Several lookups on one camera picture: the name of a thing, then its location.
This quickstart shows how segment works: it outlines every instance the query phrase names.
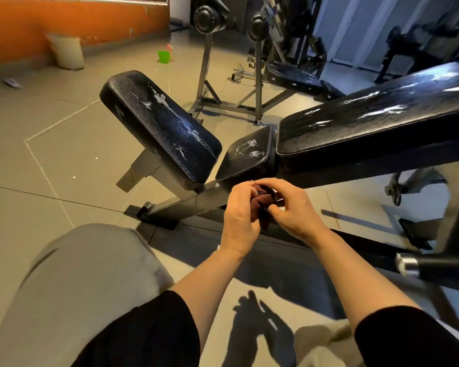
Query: green bucket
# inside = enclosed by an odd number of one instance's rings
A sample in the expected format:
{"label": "green bucket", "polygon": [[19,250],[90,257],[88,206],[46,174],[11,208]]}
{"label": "green bucket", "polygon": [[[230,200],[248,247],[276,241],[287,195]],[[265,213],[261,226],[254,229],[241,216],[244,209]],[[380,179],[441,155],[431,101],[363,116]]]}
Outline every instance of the green bucket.
{"label": "green bucket", "polygon": [[159,57],[160,63],[163,63],[163,64],[170,63],[170,52],[160,50],[158,52],[158,57]]}

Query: gray pants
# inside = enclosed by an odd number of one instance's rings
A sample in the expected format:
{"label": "gray pants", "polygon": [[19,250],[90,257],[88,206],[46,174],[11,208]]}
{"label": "gray pants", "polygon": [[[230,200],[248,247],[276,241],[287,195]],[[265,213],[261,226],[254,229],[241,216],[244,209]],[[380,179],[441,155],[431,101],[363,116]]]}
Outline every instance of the gray pants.
{"label": "gray pants", "polygon": [[51,242],[0,325],[0,367],[69,367],[109,323],[173,279],[132,229],[78,227]]}

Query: black sleeve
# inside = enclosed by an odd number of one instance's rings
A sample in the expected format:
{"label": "black sleeve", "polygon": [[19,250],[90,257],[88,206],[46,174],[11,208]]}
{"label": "black sleeve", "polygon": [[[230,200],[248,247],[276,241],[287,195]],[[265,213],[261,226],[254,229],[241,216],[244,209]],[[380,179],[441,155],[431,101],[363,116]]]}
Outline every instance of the black sleeve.
{"label": "black sleeve", "polygon": [[367,367],[459,366],[459,340],[424,311],[395,306],[364,318],[355,330]]}
{"label": "black sleeve", "polygon": [[116,319],[72,367],[198,366],[199,333],[184,300],[165,291]]}

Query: white trash bin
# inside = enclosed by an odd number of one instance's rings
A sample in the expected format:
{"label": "white trash bin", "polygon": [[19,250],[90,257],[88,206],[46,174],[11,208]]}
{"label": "white trash bin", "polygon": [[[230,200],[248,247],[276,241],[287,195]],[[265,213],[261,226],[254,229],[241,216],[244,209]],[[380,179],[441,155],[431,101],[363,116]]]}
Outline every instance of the white trash bin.
{"label": "white trash bin", "polygon": [[58,66],[71,70],[85,68],[79,37],[47,34],[46,38],[51,43]]}

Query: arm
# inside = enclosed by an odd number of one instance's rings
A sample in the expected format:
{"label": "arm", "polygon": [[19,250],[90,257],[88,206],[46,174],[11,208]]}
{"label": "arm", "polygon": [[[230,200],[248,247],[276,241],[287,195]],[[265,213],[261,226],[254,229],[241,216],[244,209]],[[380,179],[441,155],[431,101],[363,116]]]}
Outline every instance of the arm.
{"label": "arm", "polygon": [[318,255],[353,331],[361,320],[377,310],[397,305],[420,308],[324,225],[304,190],[276,178],[258,180],[256,184],[275,189],[284,198],[284,211],[273,204],[269,212],[289,234]]}
{"label": "arm", "polygon": [[258,220],[250,221],[250,200],[258,195],[252,185],[236,185],[229,195],[221,248],[172,287],[194,318],[201,353],[226,287],[260,233]]}

